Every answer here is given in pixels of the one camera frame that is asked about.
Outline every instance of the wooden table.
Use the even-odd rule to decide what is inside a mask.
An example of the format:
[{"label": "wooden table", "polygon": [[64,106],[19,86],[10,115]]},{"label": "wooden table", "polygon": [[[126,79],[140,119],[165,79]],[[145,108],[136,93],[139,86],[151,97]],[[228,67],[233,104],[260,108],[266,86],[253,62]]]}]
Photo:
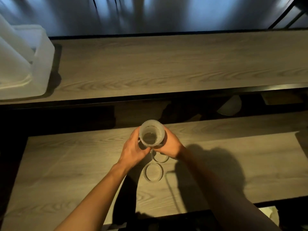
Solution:
[{"label": "wooden table", "polygon": [[[308,111],[167,126],[204,164],[253,203],[308,195]],[[132,131],[29,137],[2,231],[53,230],[117,162]],[[147,160],[124,182],[126,186],[138,183],[135,191],[134,183],[130,189],[135,192],[132,197],[137,196],[136,212],[141,216],[209,208],[182,163],[174,159],[162,163],[163,179],[150,183],[142,174]],[[125,208],[119,201],[127,201],[126,189],[123,194],[118,191],[105,226],[125,220],[117,215]]]},{"label": "wooden table", "polygon": [[308,31],[55,40],[51,84],[41,97],[0,102],[46,103],[275,86],[308,86]]}]

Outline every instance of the person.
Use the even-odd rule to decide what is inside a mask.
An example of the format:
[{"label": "person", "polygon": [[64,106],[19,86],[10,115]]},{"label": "person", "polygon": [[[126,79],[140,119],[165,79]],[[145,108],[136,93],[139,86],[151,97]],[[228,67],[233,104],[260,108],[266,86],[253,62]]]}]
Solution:
[{"label": "person", "polygon": [[[177,136],[168,128],[164,128],[166,138],[163,146],[155,151],[184,162],[224,230],[280,230],[243,195],[201,165],[198,159],[182,145]],[[129,170],[151,150],[149,147],[141,150],[138,146],[138,137],[139,127],[125,142],[118,162],[55,231],[101,229],[122,180]]]}]

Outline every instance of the reflective floor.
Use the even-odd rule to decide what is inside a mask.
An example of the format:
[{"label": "reflective floor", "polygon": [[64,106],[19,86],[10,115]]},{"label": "reflective floor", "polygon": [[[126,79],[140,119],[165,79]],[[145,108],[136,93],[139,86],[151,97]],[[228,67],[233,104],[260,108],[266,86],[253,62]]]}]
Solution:
[{"label": "reflective floor", "polygon": [[[0,13],[11,24],[40,24],[48,36],[249,30],[267,29],[292,2],[116,1],[95,0],[96,9],[93,0],[0,0]],[[307,27],[307,16],[296,24]]]}]

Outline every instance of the forearm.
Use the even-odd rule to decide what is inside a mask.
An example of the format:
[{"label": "forearm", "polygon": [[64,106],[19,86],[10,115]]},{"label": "forearm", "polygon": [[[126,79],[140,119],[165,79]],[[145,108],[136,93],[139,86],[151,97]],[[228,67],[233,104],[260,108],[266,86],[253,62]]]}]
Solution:
[{"label": "forearm", "polygon": [[128,172],[117,163],[55,231],[96,231],[103,225],[112,200]]},{"label": "forearm", "polygon": [[225,230],[280,230],[233,187],[204,165],[200,165],[187,149],[183,149],[180,159],[193,175],[212,212]]}]

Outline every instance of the wooden surface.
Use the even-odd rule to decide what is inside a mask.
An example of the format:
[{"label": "wooden surface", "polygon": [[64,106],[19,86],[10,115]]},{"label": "wooden surface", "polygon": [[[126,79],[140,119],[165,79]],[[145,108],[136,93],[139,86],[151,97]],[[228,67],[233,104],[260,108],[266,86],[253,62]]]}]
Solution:
[{"label": "wooden surface", "polygon": [[61,77],[60,85],[40,98],[0,104],[308,82],[308,31],[53,43],[62,46],[62,54],[51,84],[56,86]]},{"label": "wooden surface", "polygon": [[[204,164],[256,203],[308,195],[307,117],[308,112],[299,112],[167,126]],[[117,162],[132,130],[30,137],[2,231],[53,230]],[[208,209],[181,163],[169,159],[161,165],[164,177],[157,183],[146,181],[142,173],[140,178],[130,174],[139,179],[140,217]],[[115,201],[105,225],[116,214]],[[119,208],[125,205],[118,203]]]}]

